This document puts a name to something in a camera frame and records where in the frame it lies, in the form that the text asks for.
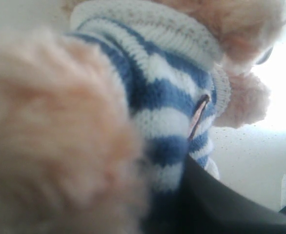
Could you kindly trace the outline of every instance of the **teddy bear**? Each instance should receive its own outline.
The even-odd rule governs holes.
[[[175,233],[187,155],[207,169],[238,113],[216,64],[247,71],[283,23],[279,0],[91,0],[67,33],[0,32],[0,233]]]

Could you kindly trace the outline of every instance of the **striped sweater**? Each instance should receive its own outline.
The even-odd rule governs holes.
[[[172,223],[190,154],[209,167],[208,130],[229,101],[230,87],[210,70],[222,57],[217,41],[188,16],[144,0],[92,0],[71,16],[71,36],[98,44],[122,82],[138,128],[149,143],[153,199],[150,218]],[[192,118],[207,95],[198,129]]]

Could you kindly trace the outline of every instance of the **ribbed knit collar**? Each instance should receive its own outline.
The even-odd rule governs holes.
[[[146,40],[211,70],[223,53],[217,40],[195,19],[147,0],[92,0],[78,6],[71,19],[76,28],[82,19],[105,17],[139,32]]]

